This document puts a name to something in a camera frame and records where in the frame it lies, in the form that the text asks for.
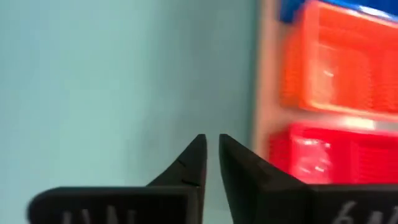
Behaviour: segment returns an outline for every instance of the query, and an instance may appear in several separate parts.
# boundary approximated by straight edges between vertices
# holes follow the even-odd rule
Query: light blue wall
[[[208,136],[249,142],[255,1],[0,0],[0,223],[60,185],[142,185]]]

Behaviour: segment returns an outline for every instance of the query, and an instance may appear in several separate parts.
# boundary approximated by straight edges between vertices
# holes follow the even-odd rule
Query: wall
[[[231,223],[218,134],[251,129],[255,2],[0,1],[0,223],[60,185],[143,185],[208,136],[205,223]]]

